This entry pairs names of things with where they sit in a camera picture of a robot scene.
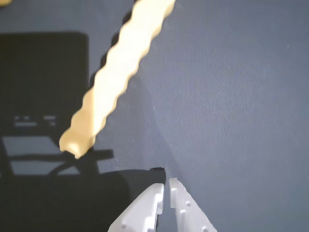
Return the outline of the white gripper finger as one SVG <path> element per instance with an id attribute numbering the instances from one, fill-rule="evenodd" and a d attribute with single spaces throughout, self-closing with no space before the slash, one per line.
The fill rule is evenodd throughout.
<path id="1" fill-rule="evenodd" d="M 170 207 L 175 209 L 179 232 L 216 232 L 184 185 L 176 178 L 169 180 Z"/>
<path id="2" fill-rule="evenodd" d="M 155 232 L 162 214 L 164 184 L 155 183 L 143 191 L 110 225 L 108 232 Z"/>

